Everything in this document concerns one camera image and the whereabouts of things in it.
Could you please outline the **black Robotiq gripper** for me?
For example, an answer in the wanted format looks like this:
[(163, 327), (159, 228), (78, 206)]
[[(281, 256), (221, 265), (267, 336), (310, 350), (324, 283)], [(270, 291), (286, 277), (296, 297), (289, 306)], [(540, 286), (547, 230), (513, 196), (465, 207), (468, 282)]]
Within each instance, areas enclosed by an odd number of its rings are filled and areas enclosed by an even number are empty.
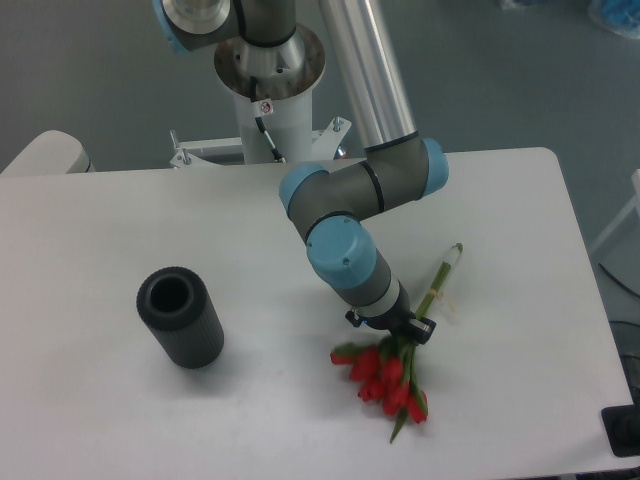
[(425, 345), (437, 326), (429, 318), (415, 318), (406, 292), (400, 292), (394, 304), (380, 315), (366, 316), (351, 309), (345, 314), (345, 318), (356, 328), (366, 325), (374, 330), (386, 330), (391, 334), (410, 338), (417, 345)]

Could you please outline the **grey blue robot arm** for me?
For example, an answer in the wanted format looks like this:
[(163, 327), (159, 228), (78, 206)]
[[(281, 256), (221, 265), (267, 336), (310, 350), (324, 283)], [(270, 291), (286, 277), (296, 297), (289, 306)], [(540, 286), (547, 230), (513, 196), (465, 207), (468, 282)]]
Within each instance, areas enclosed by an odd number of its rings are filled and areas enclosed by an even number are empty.
[(292, 1), (157, 1), (177, 51), (215, 49), (248, 164), (287, 163), (279, 186), (287, 217), (316, 274), (350, 307), (349, 321), (423, 344), (434, 325), (410, 308), (365, 219), (442, 188), (448, 162), (417, 130), (377, 1), (324, 1), (320, 10), (355, 114), (365, 158), (328, 171), (312, 134), (312, 91), (326, 65), (316, 34)]

